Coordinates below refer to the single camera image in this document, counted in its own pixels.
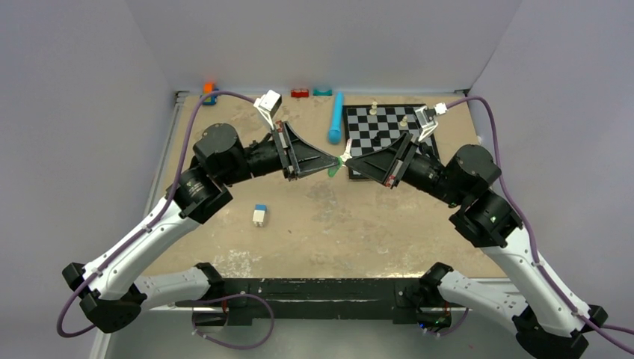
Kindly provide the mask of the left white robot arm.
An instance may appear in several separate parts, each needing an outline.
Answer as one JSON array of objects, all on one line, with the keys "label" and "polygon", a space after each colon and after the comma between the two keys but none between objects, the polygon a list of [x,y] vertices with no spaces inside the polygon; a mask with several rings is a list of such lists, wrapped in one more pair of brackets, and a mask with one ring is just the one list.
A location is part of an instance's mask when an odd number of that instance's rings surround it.
[{"label": "left white robot arm", "polygon": [[249,146],[233,126],[211,125],[193,151],[189,168],[137,227],[95,260],[64,269],[64,280],[92,328],[113,333],[145,310],[170,303],[217,304],[226,293],[224,279],[209,263],[155,277],[144,276],[144,270],[226,206],[233,198],[231,185],[277,171],[292,181],[339,164],[281,121],[263,141]]}]

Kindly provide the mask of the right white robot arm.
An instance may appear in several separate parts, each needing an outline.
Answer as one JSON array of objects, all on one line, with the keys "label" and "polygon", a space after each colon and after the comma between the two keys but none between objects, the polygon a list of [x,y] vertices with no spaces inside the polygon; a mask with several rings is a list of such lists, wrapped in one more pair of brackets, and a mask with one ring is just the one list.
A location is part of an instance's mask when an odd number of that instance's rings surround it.
[{"label": "right white robot arm", "polygon": [[491,186],[501,170],[492,155],[474,144],[462,146],[441,164],[417,152],[409,135],[366,155],[350,158],[348,168],[387,188],[405,182],[455,210],[450,222],[473,247],[490,257],[517,288],[512,295],[485,286],[443,263],[419,281],[417,305],[459,304],[510,331],[534,358],[580,358],[585,333],[607,320],[606,311],[587,304],[564,285],[532,248],[527,225]]}]

